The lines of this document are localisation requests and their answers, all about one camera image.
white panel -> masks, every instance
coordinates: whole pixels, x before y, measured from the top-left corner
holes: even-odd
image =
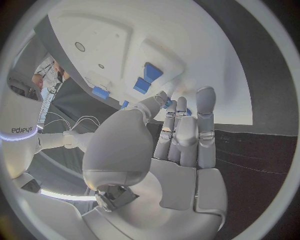
[[[59,19],[71,15],[80,20],[60,22]],[[194,1],[127,0],[124,4],[123,0],[63,0],[49,13],[49,19],[63,49],[83,77],[89,75],[94,85],[104,85],[120,76],[117,84],[110,82],[109,91],[121,105],[124,100],[129,105],[135,104],[164,90],[174,100],[186,97],[187,106],[195,116],[196,91],[212,86],[217,96],[215,123],[252,124],[250,92],[238,55],[220,26]],[[101,48],[103,57],[91,53],[95,61],[79,57],[82,52],[76,49],[75,53],[73,43],[79,36],[81,41],[93,42],[91,26],[100,26],[108,36],[104,41],[108,48]],[[75,29],[72,37],[68,35],[71,29]],[[114,39],[116,31],[120,32],[118,39]],[[127,47],[115,46],[125,38],[125,32]],[[100,60],[112,67],[107,74],[98,69]],[[154,81],[143,95],[133,90],[133,86],[137,77],[143,77],[146,61],[161,68],[165,76]],[[119,68],[121,62],[123,74]],[[155,119],[164,121],[165,111],[161,110]]]

round hole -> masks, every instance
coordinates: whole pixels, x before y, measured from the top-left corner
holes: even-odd
[[[79,50],[79,51],[81,51],[81,52],[85,52],[86,51],[86,49],[85,49],[85,47],[80,43],[80,42],[75,42],[75,47]]]

white shirt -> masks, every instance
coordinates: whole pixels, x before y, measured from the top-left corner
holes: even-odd
[[[47,57],[35,70],[35,74],[43,77],[43,87],[51,88],[60,83],[58,74],[54,70],[54,59],[52,56]]]

blue light strip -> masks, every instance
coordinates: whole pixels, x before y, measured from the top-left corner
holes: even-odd
[[[37,132],[38,132],[38,128],[36,128],[35,131],[28,136],[19,137],[19,138],[8,138],[8,137],[4,137],[4,136],[0,135],[0,139],[5,140],[5,141],[10,141],[10,142],[21,141],[21,140],[25,140],[25,139],[29,139],[29,138],[33,137],[34,135],[36,135]]]

person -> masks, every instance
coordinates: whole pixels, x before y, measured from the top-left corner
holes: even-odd
[[[42,91],[43,87],[51,88],[69,77],[53,57],[49,56],[37,67],[32,82]]]

